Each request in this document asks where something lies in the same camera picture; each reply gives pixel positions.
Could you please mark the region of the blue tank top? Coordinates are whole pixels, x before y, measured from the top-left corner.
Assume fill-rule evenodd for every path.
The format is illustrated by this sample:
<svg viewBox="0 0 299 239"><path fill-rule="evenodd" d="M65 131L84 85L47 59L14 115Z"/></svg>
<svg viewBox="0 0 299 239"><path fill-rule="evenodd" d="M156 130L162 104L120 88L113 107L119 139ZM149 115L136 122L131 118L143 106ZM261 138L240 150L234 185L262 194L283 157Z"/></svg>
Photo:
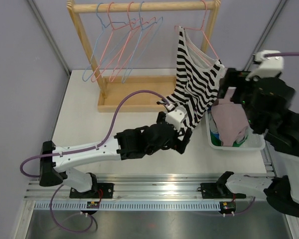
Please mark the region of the blue tank top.
<svg viewBox="0 0 299 239"><path fill-rule="evenodd" d="M208 122L209 122L209 127L210 127L211 134L212 134L214 137L216 137L216 138L219 139L219 132L218 132L216 123L215 123L215 121L214 121L214 118L213 118L213 116L212 116L211 108L208 109Z"/></svg>

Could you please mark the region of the light blue wire hanger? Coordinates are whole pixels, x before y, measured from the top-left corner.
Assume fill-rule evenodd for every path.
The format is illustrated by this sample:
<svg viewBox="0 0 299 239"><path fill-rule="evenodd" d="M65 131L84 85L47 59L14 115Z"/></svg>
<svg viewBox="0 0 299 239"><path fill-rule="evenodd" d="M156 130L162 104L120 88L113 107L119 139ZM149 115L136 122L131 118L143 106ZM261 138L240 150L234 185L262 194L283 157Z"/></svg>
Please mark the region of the light blue wire hanger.
<svg viewBox="0 0 299 239"><path fill-rule="evenodd" d="M97 71L98 71L99 68L102 66L102 64L107 60L107 58L112 54L112 52L113 52L113 51L117 48L117 46L119 45L119 43L118 43L118 44L114 47L114 49L113 49L110 53L108 53L108 54L106 55L106 51L107 51L108 45L109 45L109 43L110 43L110 41L111 41L111 39L112 39L112 36L113 36L113 34L114 34L114 31L115 31L115 30L118 30L118 29L121 29L121 28L124 28L124 27L126 27L126 26L128 25L128 23L127 23L127 22L124 22L124 21L114 21L114 22L113 22L113 21L111 20L111 18L109 17L109 12L107 12L107 14L108 14L108 18L109 18L109 22L108 22L108 24L104 24L102 18L100 17L100 14L99 14L99 7L100 7L100 5L102 5L102 4L103 4L103 3L99 3L99 4L97 5L97 7L96 7L96 11L95 11L95 12L96 12L96 16L97 16L97 18L99 19L99 21L100 21L100 23L101 23L101 25L102 25L102 32L100 33L100 35L97 37L97 39L96 39L96 41L95 41L95 45L94 45L94 48L93 48L92 56L90 57L91 62L90 62L89 67L91 67L91 69L93 70L93 72L92 72L92 74L91 74L89 77L85 78L85 73L86 73L86 71L88 70L89 67L87 67L87 68L84 70L84 73L83 73L83 75L82 75L82 80L83 80L84 82L87 82L88 80L91 80L91 82L95 82L95 81L97 81L97 80L101 77L101 73L99 73L98 76L94 76L94 74L97 73ZM100 42L101 42L101 38L103 37L103 35L105 34L105 32L106 32L107 29L111 29L111 35L110 35L110 37L109 37L109 39L108 39L107 45L105 46L105 48L104 48L104 50L103 50L103 53L102 53L102 56L101 56L101 58L100 58L100 62L99 62L99 64L98 64L98 66L96 66L96 68L93 69L93 66L92 66L92 60L93 60L93 58L94 58L95 55L96 55L97 49L98 49L98 47L99 47L99 45L100 45Z"/></svg>

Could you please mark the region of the black white striped top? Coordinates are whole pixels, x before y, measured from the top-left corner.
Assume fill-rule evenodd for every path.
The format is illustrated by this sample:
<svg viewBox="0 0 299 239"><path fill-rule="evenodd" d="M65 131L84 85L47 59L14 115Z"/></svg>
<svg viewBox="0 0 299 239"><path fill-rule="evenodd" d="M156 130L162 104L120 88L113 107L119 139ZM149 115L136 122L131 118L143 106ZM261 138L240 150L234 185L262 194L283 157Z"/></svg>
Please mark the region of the black white striped top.
<svg viewBox="0 0 299 239"><path fill-rule="evenodd" d="M179 27L176 55L176 84L172 94L157 102L167 110L181 108L187 117L181 124L181 134L193 130L202 120L204 113L216 101L219 81L226 73L219 59L213 59L198 49L183 27Z"/></svg>

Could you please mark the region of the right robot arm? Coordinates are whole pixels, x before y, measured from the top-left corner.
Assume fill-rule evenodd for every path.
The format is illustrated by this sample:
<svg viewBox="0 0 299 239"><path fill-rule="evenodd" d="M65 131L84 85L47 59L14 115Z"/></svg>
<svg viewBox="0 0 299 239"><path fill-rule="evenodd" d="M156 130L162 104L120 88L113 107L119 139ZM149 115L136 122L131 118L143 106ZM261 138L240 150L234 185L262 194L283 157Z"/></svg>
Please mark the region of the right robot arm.
<svg viewBox="0 0 299 239"><path fill-rule="evenodd" d="M231 101L242 106L253 133L264 135L280 155L286 174L261 182L225 172L225 179L216 185L217 194L264 198L276 211L299 218L299 113L290 110L296 91L280 79L279 73L251 80L248 74L229 68L220 81L218 98L224 98L229 87L235 88Z"/></svg>

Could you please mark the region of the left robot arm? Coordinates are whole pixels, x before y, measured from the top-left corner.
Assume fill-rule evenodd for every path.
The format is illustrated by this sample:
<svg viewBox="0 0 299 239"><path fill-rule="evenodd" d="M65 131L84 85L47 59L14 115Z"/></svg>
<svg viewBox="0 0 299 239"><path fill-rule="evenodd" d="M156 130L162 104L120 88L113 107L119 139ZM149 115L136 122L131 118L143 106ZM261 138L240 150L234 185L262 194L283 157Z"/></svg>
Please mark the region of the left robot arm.
<svg viewBox="0 0 299 239"><path fill-rule="evenodd" d="M102 162L141 159L159 150L175 150L183 154L192 130L179 133L173 125L160 122L151 126L126 129L110 137L101 146L78 146L62 151L52 141L43 144L40 158L39 184L41 187L65 185L71 188L69 197L90 199L106 197L106 190L97 182L95 174L83 173L78 166Z"/></svg>

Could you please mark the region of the green tank top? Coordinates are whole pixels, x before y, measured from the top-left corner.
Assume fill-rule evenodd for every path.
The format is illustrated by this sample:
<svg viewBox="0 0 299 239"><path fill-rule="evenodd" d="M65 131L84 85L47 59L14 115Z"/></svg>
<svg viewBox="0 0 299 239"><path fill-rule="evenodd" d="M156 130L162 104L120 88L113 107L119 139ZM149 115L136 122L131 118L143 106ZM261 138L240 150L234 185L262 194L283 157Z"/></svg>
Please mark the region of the green tank top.
<svg viewBox="0 0 299 239"><path fill-rule="evenodd" d="M247 139L248 138L243 138L240 141L234 141L233 144L231 145L231 147L240 147ZM220 139L213 137L213 135L211 137L211 143L214 146L224 147L223 142Z"/></svg>

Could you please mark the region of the mauve tank top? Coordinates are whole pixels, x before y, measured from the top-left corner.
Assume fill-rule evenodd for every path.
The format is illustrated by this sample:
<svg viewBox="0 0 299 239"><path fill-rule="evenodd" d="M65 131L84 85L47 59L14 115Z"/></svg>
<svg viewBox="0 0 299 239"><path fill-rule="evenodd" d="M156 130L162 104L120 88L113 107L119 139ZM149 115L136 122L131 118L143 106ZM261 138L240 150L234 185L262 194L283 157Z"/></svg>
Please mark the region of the mauve tank top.
<svg viewBox="0 0 299 239"><path fill-rule="evenodd" d="M231 101L235 88L230 87L225 97L211 107L211 116L216 126L221 145L232 147L242 144L248 137L249 123L241 104Z"/></svg>

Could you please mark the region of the grey tank top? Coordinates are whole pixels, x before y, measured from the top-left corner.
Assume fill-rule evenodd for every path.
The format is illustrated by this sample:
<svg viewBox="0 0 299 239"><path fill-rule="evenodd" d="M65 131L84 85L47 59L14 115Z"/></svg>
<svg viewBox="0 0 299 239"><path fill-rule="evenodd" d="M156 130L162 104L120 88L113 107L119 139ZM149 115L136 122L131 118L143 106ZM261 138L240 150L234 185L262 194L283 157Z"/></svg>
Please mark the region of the grey tank top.
<svg viewBox="0 0 299 239"><path fill-rule="evenodd" d="M209 113L208 120L211 133L218 135L218 139L224 147L241 144L248 138L249 127L246 119L234 116L214 118L212 113Z"/></svg>

